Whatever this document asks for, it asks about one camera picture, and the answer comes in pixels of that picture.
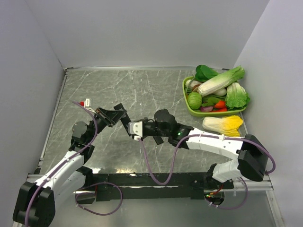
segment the gray marble surface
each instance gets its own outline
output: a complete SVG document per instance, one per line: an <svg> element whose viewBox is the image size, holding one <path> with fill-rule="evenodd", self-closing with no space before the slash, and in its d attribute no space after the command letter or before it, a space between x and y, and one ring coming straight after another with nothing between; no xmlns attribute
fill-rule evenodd
<svg viewBox="0 0 303 227"><path fill-rule="evenodd" d="M95 70L67 72L50 138L45 150L41 174L49 171L68 151L71 129L75 122L89 122L87 113L72 103L92 98L92 107L113 109L122 103L131 120L153 118L154 113L166 108L179 123L202 129L202 118L191 116L182 93L182 81L193 75L192 70ZM245 129L240 128L241 135ZM144 140L153 172L168 172L174 148L169 143L157 145L153 138ZM106 127L96 138L93 156L85 164L94 173L146 173L143 152L137 141L128 137L118 123ZM174 172L203 172L213 163L224 163L228 158L200 150L180 149Z"/></svg>

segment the red pepper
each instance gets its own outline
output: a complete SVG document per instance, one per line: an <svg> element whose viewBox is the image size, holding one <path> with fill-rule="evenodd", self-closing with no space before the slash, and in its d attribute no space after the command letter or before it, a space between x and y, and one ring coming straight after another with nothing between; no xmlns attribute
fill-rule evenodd
<svg viewBox="0 0 303 227"><path fill-rule="evenodd" d="M227 108L222 108L222 109L219 109L219 110L213 110L211 112L225 112L225 111L228 111Z"/></svg>
<svg viewBox="0 0 303 227"><path fill-rule="evenodd" d="M214 105L214 108L217 108L217 109L226 108L225 102L219 101L216 105Z"/></svg>

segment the green cabbage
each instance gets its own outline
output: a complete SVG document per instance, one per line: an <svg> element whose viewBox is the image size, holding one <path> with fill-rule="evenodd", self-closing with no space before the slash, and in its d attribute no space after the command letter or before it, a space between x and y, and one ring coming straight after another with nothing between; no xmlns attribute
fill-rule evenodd
<svg viewBox="0 0 303 227"><path fill-rule="evenodd" d="M227 87L225 101L229 109L242 109L247 106L250 97L239 83L234 82Z"/></svg>
<svg viewBox="0 0 303 227"><path fill-rule="evenodd" d="M227 87L239 79L242 79L244 77L244 74L244 68L238 66L232 70L221 73L209 79L207 82L201 84L199 86L198 92L202 95L202 97L212 94L213 92L223 87Z"/></svg>
<svg viewBox="0 0 303 227"><path fill-rule="evenodd" d="M200 106L202 104L202 97L199 93L192 92L188 95L187 102L191 109L197 110L200 108Z"/></svg>

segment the leafy green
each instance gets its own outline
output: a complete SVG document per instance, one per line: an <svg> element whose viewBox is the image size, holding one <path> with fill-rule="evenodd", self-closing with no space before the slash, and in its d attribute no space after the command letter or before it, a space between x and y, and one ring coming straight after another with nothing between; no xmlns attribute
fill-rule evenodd
<svg viewBox="0 0 303 227"><path fill-rule="evenodd" d="M202 97L209 95L221 88L227 87L233 82L236 82L239 79L244 77L245 70L241 66L238 66L232 70L228 70L224 73L221 73L207 82L199 86L198 92Z"/></svg>
<svg viewBox="0 0 303 227"><path fill-rule="evenodd" d="M226 106L230 109L242 109L250 101L248 93L239 83L234 82L227 87Z"/></svg>
<svg viewBox="0 0 303 227"><path fill-rule="evenodd" d="M219 73L206 65L198 65L196 68L196 80L200 82L206 82L209 79L217 76Z"/></svg>
<svg viewBox="0 0 303 227"><path fill-rule="evenodd" d="M202 98L203 107L216 105L219 101L224 101L223 96L209 95Z"/></svg>

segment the white wall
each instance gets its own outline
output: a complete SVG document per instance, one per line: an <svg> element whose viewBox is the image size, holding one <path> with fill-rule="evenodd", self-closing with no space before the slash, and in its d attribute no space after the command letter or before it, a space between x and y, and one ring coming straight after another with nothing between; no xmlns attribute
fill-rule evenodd
<svg viewBox="0 0 303 227"><path fill-rule="evenodd" d="M236 63L247 71L249 132L277 163L271 179L287 227L303 223L302 9L301 0L271 0Z"/></svg>
<svg viewBox="0 0 303 227"><path fill-rule="evenodd" d="M231 68L268 0L26 0L64 67Z"/></svg>
<svg viewBox="0 0 303 227"><path fill-rule="evenodd" d="M0 226L38 163L63 69L24 0L0 1Z"/></svg>

